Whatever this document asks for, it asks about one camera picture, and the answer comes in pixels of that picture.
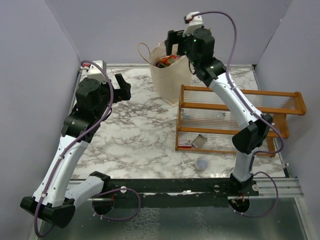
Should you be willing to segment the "orange snack packet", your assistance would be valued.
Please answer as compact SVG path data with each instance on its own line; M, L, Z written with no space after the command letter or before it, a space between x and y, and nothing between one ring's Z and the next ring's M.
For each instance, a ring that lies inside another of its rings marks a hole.
M180 56L174 55L174 54L169 55L169 56L164 56L164 57L158 59L159 67L166 68L179 59L180 59Z

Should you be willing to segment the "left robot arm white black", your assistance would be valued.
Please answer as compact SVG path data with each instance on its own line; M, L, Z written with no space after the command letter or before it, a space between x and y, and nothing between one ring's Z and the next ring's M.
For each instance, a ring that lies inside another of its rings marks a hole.
M38 189L22 199L20 206L28 213L61 229L72 220L76 208L90 197L106 197L111 190L110 177L93 172L81 184L67 189L75 167L87 149L110 103L128 101L131 85L123 76L115 75L118 89L94 78L84 78L75 92L76 103L66 117L54 159Z

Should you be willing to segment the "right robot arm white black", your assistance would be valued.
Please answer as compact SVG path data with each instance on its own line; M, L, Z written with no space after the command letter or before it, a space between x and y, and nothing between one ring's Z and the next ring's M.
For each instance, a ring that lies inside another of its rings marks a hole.
M240 127L232 137L236 149L235 166L230 175L230 191L240 196L253 180L252 161L270 130L273 118L255 108L231 79L227 67L214 57L215 39L209 29L199 27L192 34L170 30L165 40L167 55L177 45L177 54L186 56L194 73L228 107Z

